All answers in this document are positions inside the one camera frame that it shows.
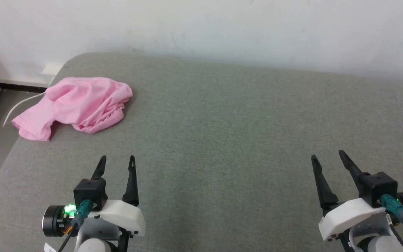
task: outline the gray couch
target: gray couch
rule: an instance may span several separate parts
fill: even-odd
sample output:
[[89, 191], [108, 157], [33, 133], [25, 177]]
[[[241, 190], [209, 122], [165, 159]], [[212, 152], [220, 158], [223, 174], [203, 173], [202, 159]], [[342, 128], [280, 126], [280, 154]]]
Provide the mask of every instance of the gray couch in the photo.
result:
[[342, 201], [357, 190], [341, 148], [403, 190], [403, 81], [112, 53], [75, 57], [54, 83], [68, 76], [113, 78], [134, 96], [125, 119], [97, 134], [57, 125], [50, 142], [16, 141], [0, 171], [10, 251], [61, 245], [43, 236], [43, 213], [73, 202], [104, 154], [111, 199], [136, 156], [147, 234], [129, 251], [341, 251], [320, 238], [312, 154]]

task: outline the black cable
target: black cable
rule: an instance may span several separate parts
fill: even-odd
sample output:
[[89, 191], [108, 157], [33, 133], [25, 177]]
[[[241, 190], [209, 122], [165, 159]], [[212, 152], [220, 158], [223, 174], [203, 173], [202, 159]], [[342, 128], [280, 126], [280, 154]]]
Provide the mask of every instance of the black cable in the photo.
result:
[[354, 249], [352, 249], [352, 247], [349, 247], [349, 243], [347, 243], [346, 238], [344, 236], [344, 234], [339, 234], [339, 238], [340, 238], [340, 242], [342, 243], [343, 249], [345, 250], [345, 252], [353, 252]]
[[66, 246], [67, 242], [69, 241], [69, 238], [71, 238], [71, 234], [72, 232], [74, 232], [74, 228], [77, 226], [77, 223], [74, 224], [74, 226], [72, 226], [72, 230], [69, 231], [68, 236], [66, 236], [66, 239], [64, 240], [64, 242], [62, 243], [60, 249], [58, 250], [58, 252], [62, 252], [64, 247]]
[[399, 234], [397, 233], [397, 231], [396, 231], [395, 227], [393, 226], [393, 224], [390, 225], [390, 228], [391, 228], [391, 231], [393, 231], [393, 233], [395, 234], [395, 236], [396, 236], [397, 240], [399, 241], [399, 243], [400, 243], [400, 244], [402, 245], [402, 247], [403, 247], [403, 240], [402, 240], [402, 238], [400, 238], [400, 236], [399, 236]]

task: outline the pink shirt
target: pink shirt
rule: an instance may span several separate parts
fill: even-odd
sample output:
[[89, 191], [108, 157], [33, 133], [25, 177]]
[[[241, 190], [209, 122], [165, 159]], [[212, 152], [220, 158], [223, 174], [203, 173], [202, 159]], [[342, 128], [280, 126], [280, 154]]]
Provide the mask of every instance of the pink shirt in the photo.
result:
[[54, 121], [93, 134], [119, 122], [132, 96], [127, 84], [109, 78], [64, 78], [12, 123], [29, 140], [49, 141]]

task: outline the black bracket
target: black bracket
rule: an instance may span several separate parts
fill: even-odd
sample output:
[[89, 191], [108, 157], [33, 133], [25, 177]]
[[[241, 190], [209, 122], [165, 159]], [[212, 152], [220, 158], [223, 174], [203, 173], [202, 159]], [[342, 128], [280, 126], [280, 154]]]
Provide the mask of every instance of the black bracket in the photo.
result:
[[397, 197], [398, 183], [384, 172], [369, 174], [362, 172], [357, 165], [349, 158], [344, 150], [339, 150], [339, 155], [344, 167], [349, 171], [359, 191], [359, 198], [362, 198], [371, 207], [380, 207], [380, 198], [384, 194], [389, 194], [393, 198]]
[[130, 162], [128, 163], [128, 182], [127, 188], [125, 188], [125, 194], [122, 196], [122, 201], [135, 207], [139, 205], [136, 162], [133, 155], [130, 156]]
[[90, 200], [95, 204], [93, 207], [94, 211], [100, 211], [104, 207], [108, 199], [107, 193], [105, 192], [107, 182], [102, 178], [106, 163], [107, 157], [102, 156], [91, 179], [82, 179], [76, 188], [74, 188], [74, 201], [77, 208], [84, 200]]
[[338, 197], [332, 192], [326, 179], [323, 175], [323, 168], [317, 156], [312, 155], [313, 175], [315, 176], [315, 183], [317, 184], [318, 199], [320, 200], [320, 207], [323, 209], [323, 216], [328, 212], [338, 207], [340, 204]]

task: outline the white wall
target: white wall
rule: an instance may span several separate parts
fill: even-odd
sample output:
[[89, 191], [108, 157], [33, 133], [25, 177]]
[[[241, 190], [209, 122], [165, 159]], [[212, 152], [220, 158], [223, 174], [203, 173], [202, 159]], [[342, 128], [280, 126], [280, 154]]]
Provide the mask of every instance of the white wall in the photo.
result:
[[403, 1], [0, 0], [0, 80], [89, 51], [403, 78]]

